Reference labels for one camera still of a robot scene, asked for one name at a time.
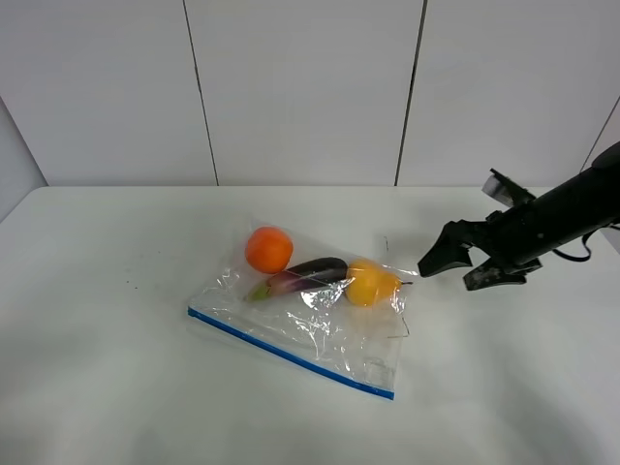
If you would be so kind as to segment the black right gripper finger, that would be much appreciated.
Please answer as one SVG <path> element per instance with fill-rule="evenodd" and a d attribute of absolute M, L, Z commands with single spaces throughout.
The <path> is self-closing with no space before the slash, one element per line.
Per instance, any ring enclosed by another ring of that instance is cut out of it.
<path fill-rule="evenodd" d="M 468 291 L 478 291 L 504 285 L 523 285 L 527 282 L 524 275 L 509 274 L 491 262 L 485 262 L 463 277 Z"/>
<path fill-rule="evenodd" d="M 450 269 L 471 267 L 469 249 L 477 233 L 477 222 L 446 223 L 430 250 L 418 262 L 419 275 L 431 277 Z"/>

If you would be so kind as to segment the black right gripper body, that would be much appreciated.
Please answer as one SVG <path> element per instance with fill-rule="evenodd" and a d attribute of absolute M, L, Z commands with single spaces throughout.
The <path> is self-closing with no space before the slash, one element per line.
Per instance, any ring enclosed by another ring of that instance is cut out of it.
<path fill-rule="evenodd" d="M 494 211 L 483 221 L 469 222 L 467 244 L 487 259 L 470 274 L 529 274 L 543 265 L 542 197 L 519 201 L 506 211 Z"/>

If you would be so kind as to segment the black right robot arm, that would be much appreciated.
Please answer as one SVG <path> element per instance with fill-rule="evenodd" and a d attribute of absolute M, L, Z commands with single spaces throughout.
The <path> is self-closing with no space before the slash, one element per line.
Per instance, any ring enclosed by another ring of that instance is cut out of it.
<path fill-rule="evenodd" d="M 482 250 L 488 259 L 463 277 L 469 291 L 501 285 L 522 285 L 542 267 L 539 257 L 553 253 L 583 263 L 558 248 L 577 238 L 583 244 L 601 228 L 619 224 L 619 145 L 613 144 L 584 170 L 536 197 L 496 170 L 482 191 L 507 209 L 482 221 L 446 223 L 434 245 L 418 262 L 419 275 L 431 277 L 472 264 L 469 249 Z"/>

